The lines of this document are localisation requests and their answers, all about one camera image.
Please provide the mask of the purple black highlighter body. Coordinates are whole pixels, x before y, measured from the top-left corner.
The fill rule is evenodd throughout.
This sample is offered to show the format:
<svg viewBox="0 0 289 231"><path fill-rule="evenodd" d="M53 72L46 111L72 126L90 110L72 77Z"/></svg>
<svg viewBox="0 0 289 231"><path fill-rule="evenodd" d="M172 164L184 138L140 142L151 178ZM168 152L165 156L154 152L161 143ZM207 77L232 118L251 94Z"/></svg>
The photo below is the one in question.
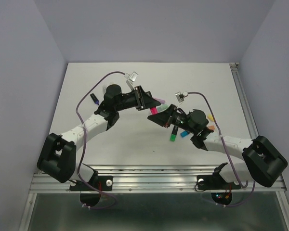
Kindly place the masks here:
<svg viewBox="0 0 289 231"><path fill-rule="evenodd" d="M93 102L96 104L96 105L100 105L100 101L99 99L96 97L96 95L94 93L91 93L90 94L90 97L91 99L93 100Z"/></svg>

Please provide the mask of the yellow highlighter cap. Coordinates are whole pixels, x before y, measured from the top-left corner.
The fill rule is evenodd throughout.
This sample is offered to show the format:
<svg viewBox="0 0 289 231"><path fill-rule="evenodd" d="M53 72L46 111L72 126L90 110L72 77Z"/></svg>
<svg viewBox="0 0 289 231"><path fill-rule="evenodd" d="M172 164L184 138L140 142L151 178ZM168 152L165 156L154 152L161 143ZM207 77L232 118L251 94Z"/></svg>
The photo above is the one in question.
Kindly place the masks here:
<svg viewBox="0 0 289 231"><path fill-rule="evenodd" d="M208 115L208 119L209 119L210 121L214 122L214 118L213 118L213 116L212 116L211 114Z"/></svg>

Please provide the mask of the pink black highlighter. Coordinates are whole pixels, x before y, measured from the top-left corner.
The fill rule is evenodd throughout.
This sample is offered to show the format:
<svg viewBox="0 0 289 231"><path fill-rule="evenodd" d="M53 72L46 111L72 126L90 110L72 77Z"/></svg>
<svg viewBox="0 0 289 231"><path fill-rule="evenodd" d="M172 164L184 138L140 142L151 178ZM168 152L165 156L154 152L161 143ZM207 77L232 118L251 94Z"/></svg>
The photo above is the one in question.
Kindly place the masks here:
<svg viewBox="0 0 289 231"><path fill-rule="evenodd" d="M152 108L150 108L150 112L151 112L151 115L155 115L155 114L157 114L157 113L158 113L158 111L157 111L157 108L156 108L156 107L152 107Z"/></svg>

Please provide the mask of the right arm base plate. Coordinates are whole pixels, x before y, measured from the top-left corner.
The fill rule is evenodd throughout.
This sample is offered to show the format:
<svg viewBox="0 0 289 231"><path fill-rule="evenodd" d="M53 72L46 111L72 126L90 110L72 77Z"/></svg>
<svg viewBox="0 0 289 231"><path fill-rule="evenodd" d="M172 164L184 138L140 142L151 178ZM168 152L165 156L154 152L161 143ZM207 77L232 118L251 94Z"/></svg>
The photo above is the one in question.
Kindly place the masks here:
<svg viewBox="0 0 289 231"><path fill-rule="evenodd" d="M227 183L220 176L214 175L198 175L196 181L196 189L200 191L206 190L239 190L241 187L233 182Z"/></svg>

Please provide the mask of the peach highlighter cap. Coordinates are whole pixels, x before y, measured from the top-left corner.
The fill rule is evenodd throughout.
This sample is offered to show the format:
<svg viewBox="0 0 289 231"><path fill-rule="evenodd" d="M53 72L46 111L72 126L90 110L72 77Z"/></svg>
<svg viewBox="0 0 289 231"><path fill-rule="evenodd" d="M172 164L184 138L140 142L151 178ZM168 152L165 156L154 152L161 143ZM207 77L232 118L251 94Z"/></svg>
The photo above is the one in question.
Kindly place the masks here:
<svg viewBox="0 0 289 231"><path fill-rule="evenodd" d="M215 126L214 125L210 125L210 126L208 126L208 129L215 130Z"/></svg>

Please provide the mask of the blue black highlighter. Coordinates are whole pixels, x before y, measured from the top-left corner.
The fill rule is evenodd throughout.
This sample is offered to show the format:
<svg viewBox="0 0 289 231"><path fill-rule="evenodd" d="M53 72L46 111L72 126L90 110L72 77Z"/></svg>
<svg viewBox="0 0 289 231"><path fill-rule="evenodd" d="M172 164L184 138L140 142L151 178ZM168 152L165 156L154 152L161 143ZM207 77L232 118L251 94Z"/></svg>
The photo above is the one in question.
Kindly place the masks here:
<svg viewBox="0 0 289 231"><path fill-rule="evenodd" d="M189 134L188 131L183 131L183 132L180 133L180 135L181 135L182 138L183 138L183 137L186 137L188 134Z"/></svg>

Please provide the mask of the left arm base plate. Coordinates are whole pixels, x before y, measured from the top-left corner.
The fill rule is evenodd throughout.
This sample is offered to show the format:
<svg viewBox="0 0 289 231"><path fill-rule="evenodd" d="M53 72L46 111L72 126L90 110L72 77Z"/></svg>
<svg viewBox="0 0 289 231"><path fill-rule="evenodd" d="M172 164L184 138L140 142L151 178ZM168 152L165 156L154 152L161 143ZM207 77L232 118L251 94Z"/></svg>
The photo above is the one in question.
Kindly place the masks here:
<svg viewBox="0 0 289 231"><path fill-rule="evenodd" d="M111 175L99 175L93 176L86 184L80 180L76 180L74 185L70 184L69 190L72 192L88 192L92 191L92 188L100 191L109 192L113 187L113 176Z"/></svg>

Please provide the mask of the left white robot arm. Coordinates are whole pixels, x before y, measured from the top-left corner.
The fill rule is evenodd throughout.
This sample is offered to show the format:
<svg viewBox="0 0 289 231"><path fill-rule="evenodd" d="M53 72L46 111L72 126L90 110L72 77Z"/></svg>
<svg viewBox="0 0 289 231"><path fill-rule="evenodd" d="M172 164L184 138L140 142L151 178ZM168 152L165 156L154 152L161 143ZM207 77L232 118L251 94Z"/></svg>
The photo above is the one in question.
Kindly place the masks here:
<svg viewBox="0 0 289 231"><path fill-rule="evenodd" d="M93 137L112 128L119 119L119 111L136 108L152 109L161 103L141 86L129 93L122 93L116 84L106 88L104 99L98 109L83 123L62 133L51 133L46 137L37 167L60 183L79 180L88 190L97 186L97 171L81 163L77 151Z"/></svg>

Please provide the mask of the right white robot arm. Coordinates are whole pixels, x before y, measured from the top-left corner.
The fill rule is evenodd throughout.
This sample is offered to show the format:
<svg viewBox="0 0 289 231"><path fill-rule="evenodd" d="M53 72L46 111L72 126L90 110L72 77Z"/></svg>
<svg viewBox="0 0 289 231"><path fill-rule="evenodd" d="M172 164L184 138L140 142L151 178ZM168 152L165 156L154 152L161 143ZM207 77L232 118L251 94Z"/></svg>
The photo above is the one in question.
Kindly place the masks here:
<svg viewBox="0 0 289 231"><path fill-rule="evenodd" d="M175 105L154 115L148 120L161 126L177 126L192 134L192 144L201 150L217 152L241 160L219 165L210 176L213 185L222 188L234 181L255 181L264 187L271 187L288 166L285 157L264 136L242 139L223 136L208 128L208 120L201 110L184 113Z"/></svg>

